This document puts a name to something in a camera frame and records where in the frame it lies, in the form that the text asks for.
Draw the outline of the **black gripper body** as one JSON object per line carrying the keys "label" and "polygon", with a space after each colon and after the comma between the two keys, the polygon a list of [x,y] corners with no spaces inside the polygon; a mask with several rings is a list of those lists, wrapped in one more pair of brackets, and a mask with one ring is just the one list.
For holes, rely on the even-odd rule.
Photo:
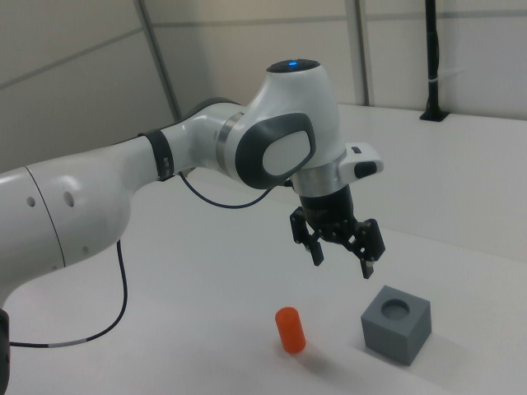
{"label": "black gripper body", "polygon": [[345,244],[353,237],[357,220],[348,186],[321,197],[300,197],[300,201],[307,223],[321,239]]}

